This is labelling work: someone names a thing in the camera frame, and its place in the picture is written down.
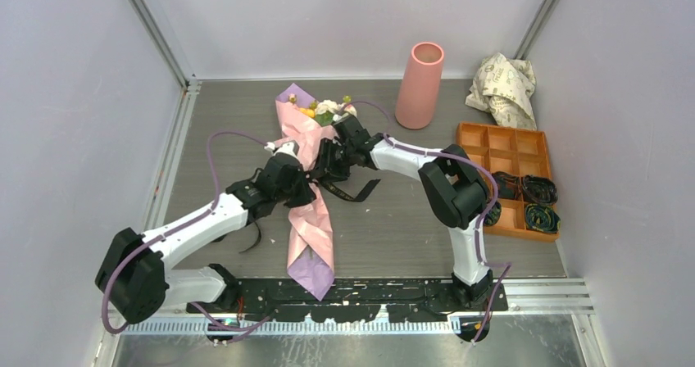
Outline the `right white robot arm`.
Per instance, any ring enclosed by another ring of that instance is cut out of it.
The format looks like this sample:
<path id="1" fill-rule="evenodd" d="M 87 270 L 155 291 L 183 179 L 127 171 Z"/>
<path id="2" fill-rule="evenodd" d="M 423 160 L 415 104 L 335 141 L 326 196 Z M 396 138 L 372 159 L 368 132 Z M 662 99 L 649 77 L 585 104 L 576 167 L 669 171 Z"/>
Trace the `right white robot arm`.
<path id="1" fill-rule="evenodd" d="M 352 167 L 361 166 L 420 181 L 431 211 L 449 232 L 456 302 L 465 310 L 477 309 L 493 284 L 482 237 L 491 192 L 481 167 L 456 144 L 444 149 L 405 144 L 387 134 L 370 134 L 355 116 L 333 127 L 336 136 L 321 140 L 311 177 L 331 188 L 347 180 Z"/>

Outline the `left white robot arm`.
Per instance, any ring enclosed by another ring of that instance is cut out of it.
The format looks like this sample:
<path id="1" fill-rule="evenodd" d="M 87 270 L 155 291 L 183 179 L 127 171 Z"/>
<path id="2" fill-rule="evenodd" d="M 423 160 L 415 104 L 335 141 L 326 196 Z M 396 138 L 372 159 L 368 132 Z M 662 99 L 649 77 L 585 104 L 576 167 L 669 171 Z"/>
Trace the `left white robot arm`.
<path id="1" fill-rule="evenodd" d="M 227 312 L 238 304 L 236 278 L 222 265 L 179 270 L 187 256 L 256 223 L 275 206 L 315 201 L 298 159 L 276 153 L 250 179 L 232 183 L 211 203 L 158 229 L 121 230 L 112 240 L 95 283 L 103 292 L 102 316 L 114 307 L 127 324 L 139 324 L 162 307 L 198 303 Z"/>

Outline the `pink flower bouquet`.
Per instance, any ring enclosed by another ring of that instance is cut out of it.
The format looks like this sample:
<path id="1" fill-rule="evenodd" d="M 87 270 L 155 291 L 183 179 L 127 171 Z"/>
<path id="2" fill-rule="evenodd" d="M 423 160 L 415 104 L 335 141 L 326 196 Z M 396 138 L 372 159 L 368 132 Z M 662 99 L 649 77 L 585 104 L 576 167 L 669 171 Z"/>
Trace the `pink flower bouquet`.
<path id="1" fill-rule="evenodd" d="M 290 84 L 275 99 L 283 137 L 277 143 L 298 144 L 298 160 L 304 170 L 316 164 L 320 141 L 334 138 L 333 127 L 322 126 L 307 115 L 314 97 L 296 84 Z M 316 199 L 289 210 L 291 224 L 287 273 L 316 300 L 324 299 L 334 282 L 334 243 L 329 210 L 319 187 L 310 184 Z"/>

